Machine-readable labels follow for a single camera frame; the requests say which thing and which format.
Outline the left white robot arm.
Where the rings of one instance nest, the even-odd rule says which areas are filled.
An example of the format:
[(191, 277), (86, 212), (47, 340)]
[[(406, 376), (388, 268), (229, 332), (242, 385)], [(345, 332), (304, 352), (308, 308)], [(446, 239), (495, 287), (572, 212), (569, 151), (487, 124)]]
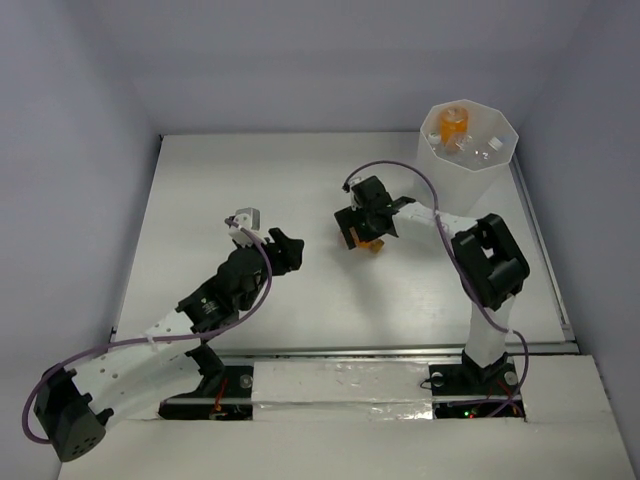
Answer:
[(141, 336), (82, 351), (46, 370), (22, 413), (24, 434), (74, 461), (107, 431), (153, 403), (178, 394), (215, 392), (224, 364), (209, 343), (254, 315), (273, 279), (300, 269), (305, 243), (271, 228), (266, 238), (233, 222), (235, 249), (216, 274), (180, 300)]

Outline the green label clear bottle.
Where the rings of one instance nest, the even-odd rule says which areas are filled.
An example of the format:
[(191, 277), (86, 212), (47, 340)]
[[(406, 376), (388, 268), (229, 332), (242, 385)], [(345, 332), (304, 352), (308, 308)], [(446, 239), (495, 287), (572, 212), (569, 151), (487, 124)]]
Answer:
[(427, 141), (431, 144), (431, 145), (438, 145), (442, 142), (442, 137), (441, 134), (439, 132), (430, 132), (427, 135)]

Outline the clear bottle white cap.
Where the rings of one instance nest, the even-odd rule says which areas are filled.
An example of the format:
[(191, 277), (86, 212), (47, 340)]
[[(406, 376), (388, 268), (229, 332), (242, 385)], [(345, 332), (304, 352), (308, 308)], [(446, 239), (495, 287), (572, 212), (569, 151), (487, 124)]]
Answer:
[(483, 167), (494, 165), (499, 160), (503, 147), (502, 139), (493, 136), (476, 148), (475, 159)]

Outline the orange juice bottle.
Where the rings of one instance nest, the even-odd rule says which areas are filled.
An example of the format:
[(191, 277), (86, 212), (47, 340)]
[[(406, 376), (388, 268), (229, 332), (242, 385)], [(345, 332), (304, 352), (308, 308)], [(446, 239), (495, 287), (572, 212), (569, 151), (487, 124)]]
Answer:
[(352, 244), (355, 248), (366, 250), (372, 254), (380, 253), (385, 245), (385, 242), (381, 239), (375, 239), (369, 242), (362, 241), (354, 229), (349, 230), (349, 235), (347, 237), (342, 235), (340, 237), (340, 242), (346, 247), (349, 247), (349, 245)]
[(440, 111), (438, 121), (441, 142), (446, 145), (454, 135), (468, 131), (469, 112), (461, 105), (450, 105)]

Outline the blue label clear bottle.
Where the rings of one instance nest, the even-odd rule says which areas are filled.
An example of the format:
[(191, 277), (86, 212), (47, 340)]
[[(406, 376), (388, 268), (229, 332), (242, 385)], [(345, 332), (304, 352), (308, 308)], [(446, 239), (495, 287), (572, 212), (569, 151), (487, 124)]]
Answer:
[(445, 152), (449, 155), (462, 154), (474, 145), (474, 138), (466, 132), (455, 132), (445, 144)]

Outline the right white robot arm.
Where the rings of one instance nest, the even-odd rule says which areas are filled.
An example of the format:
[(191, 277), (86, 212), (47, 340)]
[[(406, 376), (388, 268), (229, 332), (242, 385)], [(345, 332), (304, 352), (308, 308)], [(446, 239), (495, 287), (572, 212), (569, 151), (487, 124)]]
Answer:
[(490, 395), (512, 372), (506, 336), (516, 296), (530, 266), (505, 221), (445, 214), (419, 201), (391, 197), (376, 176), (344, 184), (351, 204), (334, 214), (349, 249), (371, 247), (384, 236), (444, 247), (471, 301), (469, 335), (457, 364), (431, 368), (431, 391), (442, 396)]

